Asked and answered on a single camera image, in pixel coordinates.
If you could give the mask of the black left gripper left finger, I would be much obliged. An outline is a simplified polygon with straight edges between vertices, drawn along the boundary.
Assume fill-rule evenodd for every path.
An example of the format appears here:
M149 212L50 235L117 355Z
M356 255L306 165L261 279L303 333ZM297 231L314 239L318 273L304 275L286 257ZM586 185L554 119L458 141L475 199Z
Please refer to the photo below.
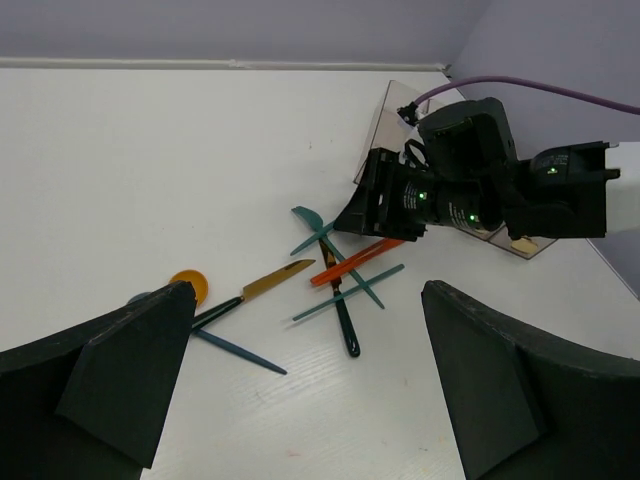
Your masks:
M4 479L138 479L151 468L196 308L176 282L1 354Z

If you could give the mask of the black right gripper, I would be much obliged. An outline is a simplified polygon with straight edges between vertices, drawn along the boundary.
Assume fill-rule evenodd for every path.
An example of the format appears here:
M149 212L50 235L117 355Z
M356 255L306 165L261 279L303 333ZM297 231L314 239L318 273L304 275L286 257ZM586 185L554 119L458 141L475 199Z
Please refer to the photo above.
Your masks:
M495 231L513 240L604 237L606 187L620 176L592 142L517 157L496 98L447 105L417 124L404 152L369 151L361 180L334 228L404 241L429 225Z

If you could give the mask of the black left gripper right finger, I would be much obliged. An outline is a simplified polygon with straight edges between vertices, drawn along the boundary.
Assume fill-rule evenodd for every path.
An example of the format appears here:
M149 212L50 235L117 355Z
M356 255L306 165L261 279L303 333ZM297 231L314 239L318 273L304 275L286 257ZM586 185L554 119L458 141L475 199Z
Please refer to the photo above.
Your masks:
M636 479L639 363L504 315L451 285L422 291L468 479Z

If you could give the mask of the teal plastic spoon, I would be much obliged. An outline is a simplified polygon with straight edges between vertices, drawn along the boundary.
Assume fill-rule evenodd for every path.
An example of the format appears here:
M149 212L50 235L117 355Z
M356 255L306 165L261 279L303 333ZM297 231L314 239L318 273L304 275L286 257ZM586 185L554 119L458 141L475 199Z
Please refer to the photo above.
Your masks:
M320 304L311 307L299 314L296 314L292 317L292 320L294 322L297 322L299 320L302 320L303 318L306 318L307 316L310 316L326 307L328 307L329 305L335 304L336 302L338 302L339 300L344 300L356 293L359 293L360 291L364 290L366 287L371 288L373 285L382 282L384 280L386 280L387 278L401 272L403 269L405 268L404 264L399 264L393 268L390 268L372 278L370 278L369 280L366 280L364 282L364 286L354 286L346 291L344 291L343 293L338 294L337 296L332 297L329 300L325 300L323 302L321 302Z

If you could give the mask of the orange plastic spoon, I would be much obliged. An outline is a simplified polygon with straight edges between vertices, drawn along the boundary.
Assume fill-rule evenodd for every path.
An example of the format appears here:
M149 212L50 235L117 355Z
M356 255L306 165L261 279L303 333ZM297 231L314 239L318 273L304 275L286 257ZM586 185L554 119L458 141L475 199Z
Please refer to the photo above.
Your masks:
M178 281L191 284L195 292L196 305L197 307L200 307L206 300L209 293L209 285L205 275L193 269L182 270L174 274L170 279L171 283Z

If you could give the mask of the gold knife dark handle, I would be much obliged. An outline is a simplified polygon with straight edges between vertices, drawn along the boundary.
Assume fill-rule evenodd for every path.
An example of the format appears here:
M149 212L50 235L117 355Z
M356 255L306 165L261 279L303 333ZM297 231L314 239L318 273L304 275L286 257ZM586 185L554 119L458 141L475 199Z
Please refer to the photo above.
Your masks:
M335 266L337 264L336 259L326 243L323 240L320 240L319 245L326 268L329 269ZM361 354L361 349L346 303L343 299L339 299L335 302L335 307L347 353L350 357L357 358Z
M233 309L240 306L242 303L247 302L270 289L278 286L289 278L302 272L309 266L315 263L314 259L302 259L289 263L288 265L273 271L272 273L263 276L247 285L242 289L239 296L233 297L207 311L204 311L196 315L193 319L191 331L195 332L204 328L209 323L219 319L220 317L228 314Z

